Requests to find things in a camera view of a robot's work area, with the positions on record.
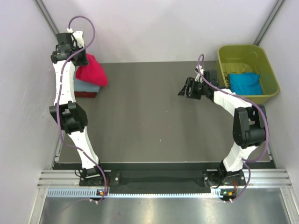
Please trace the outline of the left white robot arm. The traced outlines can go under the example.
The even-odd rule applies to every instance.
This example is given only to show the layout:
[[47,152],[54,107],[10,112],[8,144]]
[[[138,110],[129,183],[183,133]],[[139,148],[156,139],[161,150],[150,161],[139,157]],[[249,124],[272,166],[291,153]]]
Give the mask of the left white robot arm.
[[88,64],[83,32],[69,28],[67,32],[57,34],[57,41],[51,55],[56,75],[56,96],[49,112],[58,124],[59,133],[66,133],[71,138],[71,147],[81,158],[82,165],[77,169],[80,186],[106,187],[106,174],[88,137],[87,114],[75,99],[75,68]]

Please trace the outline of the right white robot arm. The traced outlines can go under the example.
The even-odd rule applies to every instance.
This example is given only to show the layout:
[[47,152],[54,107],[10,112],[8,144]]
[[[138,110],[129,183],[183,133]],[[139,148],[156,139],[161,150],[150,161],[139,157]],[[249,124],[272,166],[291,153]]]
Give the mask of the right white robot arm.
[[216,70],[203,70],[197,66],[195,72],[196,77],[188,77],[178,95],[192,99],[205,96],[225,109],[234,119],[233,146],[221,161],[216,177],[206,178],[207,184],[214,182],[217,187],[228,185],[240,178],[243,165],[249,161],[249,155],[269,136],[265,108],[254,105],[230,89],[220,86]]

